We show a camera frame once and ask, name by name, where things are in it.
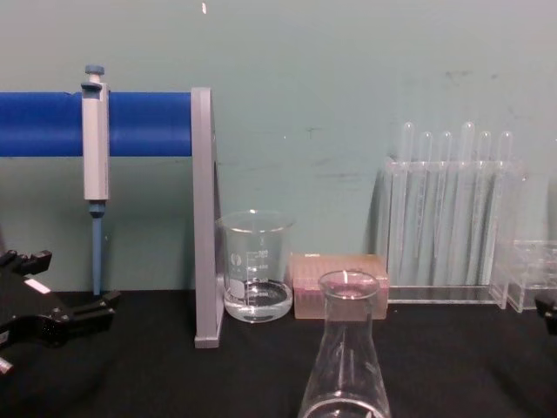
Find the blue horizontal bar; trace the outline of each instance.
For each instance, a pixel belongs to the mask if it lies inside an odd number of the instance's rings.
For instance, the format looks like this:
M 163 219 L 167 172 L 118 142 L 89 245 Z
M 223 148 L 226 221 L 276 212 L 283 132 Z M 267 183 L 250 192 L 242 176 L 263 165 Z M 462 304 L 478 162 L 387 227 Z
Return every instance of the blue horizontal bar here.
M 190 157 L 190 93 L 111 92 L 112 157 Z M 83 154 L 81 93 L 0 93 L 0 157 Z

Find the green painted wall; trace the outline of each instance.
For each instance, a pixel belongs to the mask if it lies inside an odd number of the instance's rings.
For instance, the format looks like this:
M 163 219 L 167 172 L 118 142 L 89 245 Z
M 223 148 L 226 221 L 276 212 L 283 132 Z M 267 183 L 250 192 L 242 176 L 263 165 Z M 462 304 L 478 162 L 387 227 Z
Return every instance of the green painted wall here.
M 293 213 L 296 251 L 370 246 L 376 173 L 399 127 L 516 135 L 541 201 L 520 236 L 557 237 L 557 3 L 385 0 L 3 0 L 0 91 L 76 91 L 103 64 L 114 91 L 215 95 L 224 212 Z M 7 246 L 55 252 L 44 281 L 90 285 L 77 159 L 0 160 Z M 182 288 L 192 267 L 191 162 L 114 159 L 105 280 Z

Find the glass beaker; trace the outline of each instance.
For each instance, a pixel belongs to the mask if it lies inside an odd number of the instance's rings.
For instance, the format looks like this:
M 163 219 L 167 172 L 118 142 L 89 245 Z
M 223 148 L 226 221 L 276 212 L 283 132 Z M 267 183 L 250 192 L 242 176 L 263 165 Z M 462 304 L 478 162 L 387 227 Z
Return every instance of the glass beaker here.
M 390 418 L 372 341 L 373 276 L 331 272 L 319 279 L 325 331 L 299 418 Z
M 292 307 L 285 283 L 293 219 L 280 212 L 236 212 L 217 221 L 225 244 L 225 308 L 238 320 L 267 322 Z

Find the erlenmeyer flask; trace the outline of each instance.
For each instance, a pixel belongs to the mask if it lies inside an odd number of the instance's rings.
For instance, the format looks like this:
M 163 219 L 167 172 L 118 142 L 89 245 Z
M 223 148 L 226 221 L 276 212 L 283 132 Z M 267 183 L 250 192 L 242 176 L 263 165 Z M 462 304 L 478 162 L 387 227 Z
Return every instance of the erlenmeyer flask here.
M 332 272 L 319 280 L 325 331 L 299 418 L 390 418 L 372 341 L 372 301 L 379 284 L 361 272 Z

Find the gray stand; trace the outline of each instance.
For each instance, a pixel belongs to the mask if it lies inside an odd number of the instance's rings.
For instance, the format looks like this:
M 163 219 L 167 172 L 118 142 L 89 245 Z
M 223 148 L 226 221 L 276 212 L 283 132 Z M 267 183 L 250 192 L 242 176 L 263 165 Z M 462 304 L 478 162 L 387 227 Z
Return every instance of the gray stand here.
M 196 348 L 218 347 L 224 279 L 215 220 L 220 217 L 217 147 L 211 89 L 191 89 L 191 156 L 195 232 Z

